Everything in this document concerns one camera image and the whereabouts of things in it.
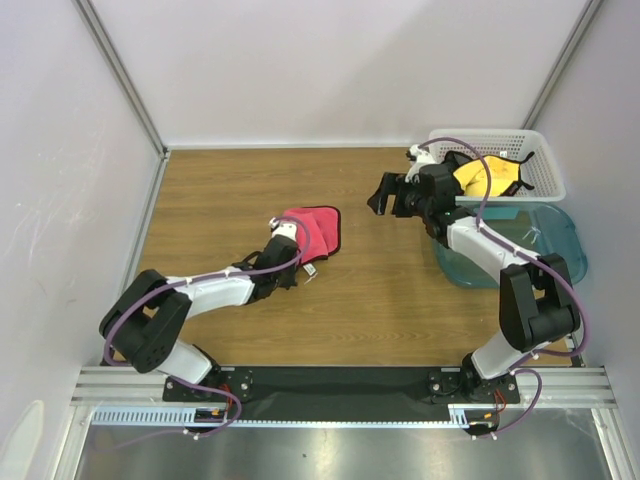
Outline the pink and black towel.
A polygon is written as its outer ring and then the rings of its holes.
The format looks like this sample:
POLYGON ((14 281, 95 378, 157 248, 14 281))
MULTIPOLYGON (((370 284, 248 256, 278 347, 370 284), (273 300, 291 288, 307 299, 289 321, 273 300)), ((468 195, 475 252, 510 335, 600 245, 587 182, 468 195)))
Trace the pink and black towel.
POLYGON ((303 228, 297 227, 296 240, 300 247, 309 244, 299 266, 305 267, 319 260, 327 260, 341 248, 341 212, 333 206, 299 207, 285 210, 284 216, 297 218, 308 229, 310 242, 303 228))

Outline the yellow and black towel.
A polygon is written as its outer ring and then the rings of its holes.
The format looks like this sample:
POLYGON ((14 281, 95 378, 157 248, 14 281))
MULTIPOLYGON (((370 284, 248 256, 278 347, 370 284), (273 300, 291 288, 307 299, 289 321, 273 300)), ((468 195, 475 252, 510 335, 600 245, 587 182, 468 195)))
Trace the yellow and black towel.
POLYGON ((484 159, 489 172, 479 158, 453 150, 445 154, 443 164, 459 183, 460 195, 483 197, 489 191, 490 197, 513 197, 522 189, 535 189, 523 180, 521 163, 495 155, 485 155, 484 159))

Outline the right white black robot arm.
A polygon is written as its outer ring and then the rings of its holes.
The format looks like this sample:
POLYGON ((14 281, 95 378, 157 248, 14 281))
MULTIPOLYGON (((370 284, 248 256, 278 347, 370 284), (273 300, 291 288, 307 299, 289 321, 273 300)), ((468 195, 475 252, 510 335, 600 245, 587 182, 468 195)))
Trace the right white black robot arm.
POLYGON ((411 174, 386 172, 368 199, 377 215, 418 217, 427 234, 460 254, 499 286, 498 332, 466 355, 455 393, 474 402, 548 345, 575 332, 581 314, 565 260, 526 250, 490 228, 456 201, 459 184, 442 165, 421 165, 411 174))

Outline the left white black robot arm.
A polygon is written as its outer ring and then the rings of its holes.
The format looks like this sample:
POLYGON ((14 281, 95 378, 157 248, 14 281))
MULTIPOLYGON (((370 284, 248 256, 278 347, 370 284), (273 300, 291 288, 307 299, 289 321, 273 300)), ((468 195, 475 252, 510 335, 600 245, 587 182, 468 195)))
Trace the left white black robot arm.
POLYGON ((296 284, 295 240, 275 234, 255 251, 221 272, 189 279, 165 277, 154 269, 140 273, 99 325, 105 340, 103 362, 132 366, 138 373, 160 372, 186 389, 190 401, 231 403, 218 363, 201 348, 179 340, 185 322, 227 307, 242 307, 296 284))

